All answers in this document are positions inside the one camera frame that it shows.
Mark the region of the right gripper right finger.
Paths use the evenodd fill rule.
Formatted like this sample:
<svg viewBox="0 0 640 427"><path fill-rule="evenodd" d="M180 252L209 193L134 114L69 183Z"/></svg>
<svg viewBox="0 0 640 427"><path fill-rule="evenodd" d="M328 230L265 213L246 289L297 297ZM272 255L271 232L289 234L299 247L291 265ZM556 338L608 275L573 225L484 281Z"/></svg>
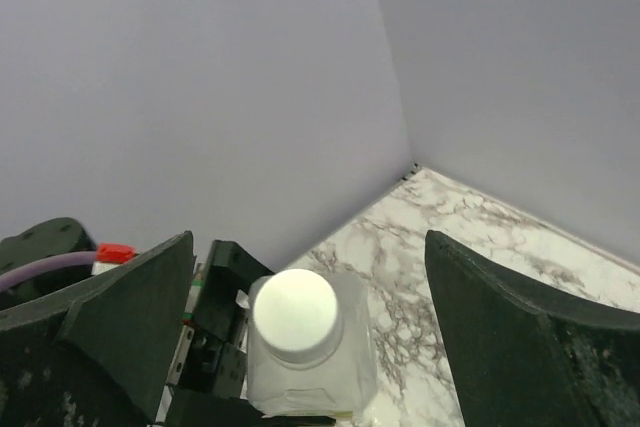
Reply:
<svg viewBox="0 0 640 427"><path fill-rule="evenodd" d="M468 426L636 426L639 316L503 267L439 231L425 267Z"/></svg>

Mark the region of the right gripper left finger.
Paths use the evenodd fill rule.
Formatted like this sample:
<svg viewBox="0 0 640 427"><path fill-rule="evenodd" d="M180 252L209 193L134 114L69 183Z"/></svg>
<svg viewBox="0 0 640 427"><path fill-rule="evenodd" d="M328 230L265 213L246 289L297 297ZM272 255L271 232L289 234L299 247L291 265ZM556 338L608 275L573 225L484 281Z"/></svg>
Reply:
<svg viewBox="0 0 640 427"><path fill-rule="evenodd" d="M194 261L186 231L120 267L2 312L2 425L153 423Z"/></svg>

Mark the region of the white bottle cap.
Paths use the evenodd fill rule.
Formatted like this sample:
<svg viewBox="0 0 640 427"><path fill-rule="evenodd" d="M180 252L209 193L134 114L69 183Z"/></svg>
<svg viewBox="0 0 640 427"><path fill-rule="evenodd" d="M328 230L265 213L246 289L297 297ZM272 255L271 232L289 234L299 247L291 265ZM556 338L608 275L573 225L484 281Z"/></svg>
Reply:
<svg viewBox="0 0 640 427"><path fill-rule="evenodd" d="M338 347L343 316L337 293L323 276L291 269L262 281L250 301L252 335L276 360L320 363Z"/></svg>

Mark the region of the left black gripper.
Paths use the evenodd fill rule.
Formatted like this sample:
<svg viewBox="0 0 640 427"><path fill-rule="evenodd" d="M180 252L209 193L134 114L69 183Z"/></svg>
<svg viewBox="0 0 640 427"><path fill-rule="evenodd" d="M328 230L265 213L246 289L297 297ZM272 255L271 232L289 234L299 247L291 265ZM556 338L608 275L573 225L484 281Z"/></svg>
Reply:
<svg viewBox="0 0 640 427"><path fill-rule="evenodd" d="M161 426L261 426L262 414L241 397L247 309L238 303L272 271L233 241L215 240L196 265L183 328L169 368L170 400Z"/></svg>

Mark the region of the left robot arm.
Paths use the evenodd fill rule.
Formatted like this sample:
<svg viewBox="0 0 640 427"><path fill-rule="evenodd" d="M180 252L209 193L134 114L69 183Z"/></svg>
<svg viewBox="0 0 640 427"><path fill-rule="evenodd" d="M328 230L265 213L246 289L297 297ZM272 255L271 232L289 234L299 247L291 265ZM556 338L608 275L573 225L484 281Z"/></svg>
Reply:
<svg viewBox="0 0 640 427"><path fill-rule="evenodd" d="M1 243L1 271L76 253L81 262L1 289L1 422L5 426L146 426L166 387L170 426L260 426L240 396L246 357L239 293L267 269L232 241L202 269L193 237L144 253L118 250L94 274L97 243L72 218Z"/></svg>

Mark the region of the large clear plastic bottle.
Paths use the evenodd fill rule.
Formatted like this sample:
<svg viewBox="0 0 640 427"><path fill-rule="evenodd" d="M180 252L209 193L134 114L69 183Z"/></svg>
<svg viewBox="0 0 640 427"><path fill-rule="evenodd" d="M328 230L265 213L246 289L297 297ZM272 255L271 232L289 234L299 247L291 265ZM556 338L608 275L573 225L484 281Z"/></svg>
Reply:
<svg viewBox="0 0 640 427"><path fill-rule="evenodd" d="M378 390L368 288L289 269L249 291L247 399L267 416L351 418Z"/></svg>

